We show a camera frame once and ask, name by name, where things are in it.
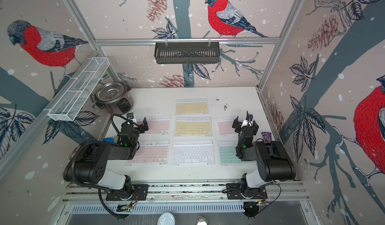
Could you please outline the white keyboard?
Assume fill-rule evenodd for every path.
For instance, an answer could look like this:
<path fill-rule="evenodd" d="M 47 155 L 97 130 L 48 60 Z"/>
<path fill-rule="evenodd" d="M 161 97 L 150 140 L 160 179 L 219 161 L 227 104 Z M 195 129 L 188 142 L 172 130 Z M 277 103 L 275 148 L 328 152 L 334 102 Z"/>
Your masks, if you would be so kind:
<path fill-rule="evenodd" d="M 214 165 L 212 140 L 174 141 L 171 164 L 173 166 Z"/>

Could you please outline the green keyboard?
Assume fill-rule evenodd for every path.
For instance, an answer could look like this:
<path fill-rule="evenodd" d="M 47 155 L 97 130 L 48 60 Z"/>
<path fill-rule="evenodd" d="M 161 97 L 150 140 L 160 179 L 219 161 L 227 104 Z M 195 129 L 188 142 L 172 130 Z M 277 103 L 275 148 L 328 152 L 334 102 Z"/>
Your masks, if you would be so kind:
<path fill-rule="evenodd" d="M 221 166 L 256 166 L 255 161 L 241 161 L 236 156 L 237 141 L 219 141 L 218 151 Z"/>

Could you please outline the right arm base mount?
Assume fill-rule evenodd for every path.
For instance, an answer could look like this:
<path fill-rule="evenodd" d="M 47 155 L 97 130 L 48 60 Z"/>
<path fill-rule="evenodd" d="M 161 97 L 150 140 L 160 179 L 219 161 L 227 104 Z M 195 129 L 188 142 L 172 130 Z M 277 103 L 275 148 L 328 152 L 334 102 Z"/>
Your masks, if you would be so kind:
<path fill-rule="evenodd" d="M 265 187 L 249 188 L 241 183 L 227 183 L 221 191 L 229 200 L 266 200 Z"/>

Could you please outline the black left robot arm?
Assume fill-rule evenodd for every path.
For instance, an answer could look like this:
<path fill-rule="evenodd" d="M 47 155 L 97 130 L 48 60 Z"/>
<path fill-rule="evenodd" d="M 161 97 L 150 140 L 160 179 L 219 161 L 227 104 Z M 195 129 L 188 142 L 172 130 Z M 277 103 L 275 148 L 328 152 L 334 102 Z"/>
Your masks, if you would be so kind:
<path fill-rule="evenodd" d="M 146 118 L 138 124 L 122 115 L 111 117 L 117 142 L 99 140 L 79 145 L 63 172 L 63 179 L 82 187 L 132 194 L 131 178 L 108 169 L 107 162 L 132 160 L 140 149 L 139 135 L 148 131 L 148 123 Z"/>

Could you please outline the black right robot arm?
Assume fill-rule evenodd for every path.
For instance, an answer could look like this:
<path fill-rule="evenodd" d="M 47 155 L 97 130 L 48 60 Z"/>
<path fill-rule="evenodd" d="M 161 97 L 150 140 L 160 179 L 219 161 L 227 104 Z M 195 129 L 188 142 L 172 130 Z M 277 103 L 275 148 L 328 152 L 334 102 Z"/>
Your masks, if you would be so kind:
<path fill-rule="evenodd" d="M 255 162 L 257 169 L 241 178 L 242 192 L 256 190 L 275 181 L 294 180 L 295 167 L 280 141 L 273 140 L 272 133 L 262 132 L 262 138 L 253 140 L 259 126 L 248 114 L 244 121 L 238 118 L 232 128 L 238 134 L 236 157 L 242 162 Z"/>

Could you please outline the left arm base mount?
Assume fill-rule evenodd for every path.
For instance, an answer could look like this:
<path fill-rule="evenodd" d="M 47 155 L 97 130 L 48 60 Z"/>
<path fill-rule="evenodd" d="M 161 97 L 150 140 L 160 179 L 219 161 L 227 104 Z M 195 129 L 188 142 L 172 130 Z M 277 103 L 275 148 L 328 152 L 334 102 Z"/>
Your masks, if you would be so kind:
<path fill-rule="evenodd" d="M 106 200 L 112 202 L 145 201 L 148 193 L 148 184 L 126 185 L 121 190 L 109 190 Z"/>

